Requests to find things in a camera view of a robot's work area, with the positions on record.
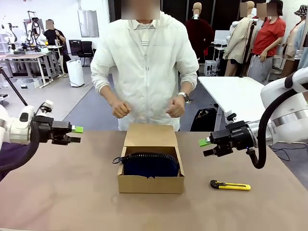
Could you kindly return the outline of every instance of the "purple cloth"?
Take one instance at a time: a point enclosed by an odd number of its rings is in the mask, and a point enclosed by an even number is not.
[[[0,150],[0,167],[17,163],[28,151],[28,145],[3,142]],[[9,173],[9,171],[0,172],[0,181]]]

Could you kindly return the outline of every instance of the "cardboard box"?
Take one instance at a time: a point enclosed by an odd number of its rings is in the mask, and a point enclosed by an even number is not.
[[[165,153],[177,159],[180,165],[177,177],[146,178],[123,175],[123,164],[118,170],[120,193],[183,193],[184,170],[172,126],[131,124],[126,134],[122,157],[135,152]]]

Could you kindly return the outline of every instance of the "green block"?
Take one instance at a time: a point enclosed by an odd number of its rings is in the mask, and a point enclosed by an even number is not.
[[[206,139],[203,139],[203,140],[199,140],[199,146],[200,147],[204,147],[204,146],[207,146],[211,143],[207,142]]]
[[[75,131],[72,131],[73,133],[83,133],[83,127],[76,127]]]

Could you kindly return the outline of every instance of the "hand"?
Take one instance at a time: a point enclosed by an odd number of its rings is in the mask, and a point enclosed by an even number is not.
[[[264,51],[260,54],[260,61],[261,61],[261,62],[264,62],[267,55],[268,55],[268,52],[267,52],[266,50],[264,50]]]
[[[110,105],[112,106],[112,114],[118,119],[124,118],[131,111],[130,105],[120,100],[115,100]]]
[[[179,118],[185,113],[185,99],[182,95],[178,95],[171,99],[169,109],[166,111],[171,118]]]

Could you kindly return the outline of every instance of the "office chair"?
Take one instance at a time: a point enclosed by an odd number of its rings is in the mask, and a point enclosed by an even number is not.
[[[77,51],[78,57],[83,58],[83,66],[85,66],[86,58],[89,58],[90,63],[94,57],[92,42],[91,41],[81,41],[81,50]]]

